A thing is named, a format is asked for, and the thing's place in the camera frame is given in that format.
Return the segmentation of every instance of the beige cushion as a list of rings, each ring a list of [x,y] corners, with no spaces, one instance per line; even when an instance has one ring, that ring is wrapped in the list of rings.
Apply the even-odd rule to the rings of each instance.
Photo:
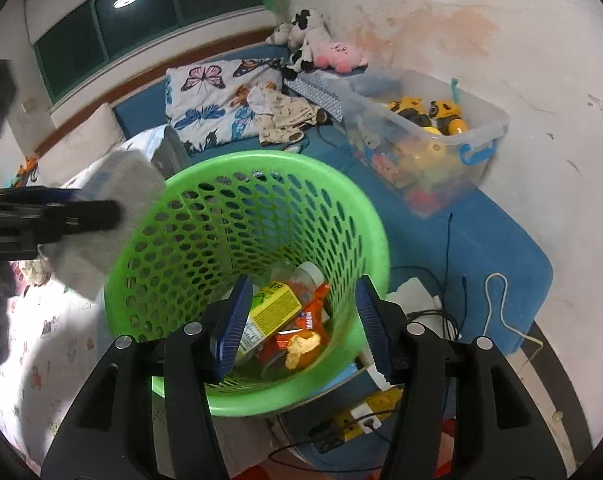
[[[126,140],[108,103],[54,145],[39,161],[47,186],[60,186]]]

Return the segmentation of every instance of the white bottle cap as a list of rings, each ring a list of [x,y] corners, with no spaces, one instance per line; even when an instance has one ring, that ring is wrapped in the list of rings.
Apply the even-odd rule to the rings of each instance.
[[[298,268],[304,270],[310,276],[310,279],[315,284],[315,288],[326,281],[321,269],[312,262],[304,262]]]

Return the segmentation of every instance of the blue handle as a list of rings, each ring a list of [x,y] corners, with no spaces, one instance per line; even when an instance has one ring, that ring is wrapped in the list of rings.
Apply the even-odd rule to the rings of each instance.
[[[484,162],[488,160],[491,156],[495,155],[497,151],[497,140],[494,139],[492,144],[488,146],[488,148],[484,148],[483,150],[478,151],[477,153],[472,153],[472,146],[470,144],[462,144],[459,147],[459,160],[464,166],[474,166],[475,164],[479,164],[480,162]]]

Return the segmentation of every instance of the metal screw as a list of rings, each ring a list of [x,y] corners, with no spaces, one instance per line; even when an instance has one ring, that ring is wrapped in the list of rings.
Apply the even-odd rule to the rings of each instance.
[[[120,335],[115,339],[115,346],[120,350],[128,348],[131,344],[133,344],[133,338],[129,335]]]
[[[186,323],[184,332],[186,332],[187,335],[197,335],[202,331],[202,329],[203,327],[201,326],[201,323],[191,321],[190,323]]]
[[[406,330],[410,332],[412,335],[422,335],[425,332],[424,325],[421,323],[408,323]]]
[[[493,342],[487,337],[478,337],[477,338],[477,346],[482,350],[490,350],[493,347]]]

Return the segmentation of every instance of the clear plastic storage box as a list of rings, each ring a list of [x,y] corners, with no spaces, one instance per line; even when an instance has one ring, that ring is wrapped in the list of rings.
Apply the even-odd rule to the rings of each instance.
[[[453,101],[450,83],[414,70],[349,76],[335,85],[355,156],[397,190],[411,210],[428,216],[479,183],[509,116],[501,108],[459,90],[461,118],[468,130],[454,135],[427,131],[387,108],[405,96],[421,98],[428,112]],[[446,121],[433,121],[440,127]]]

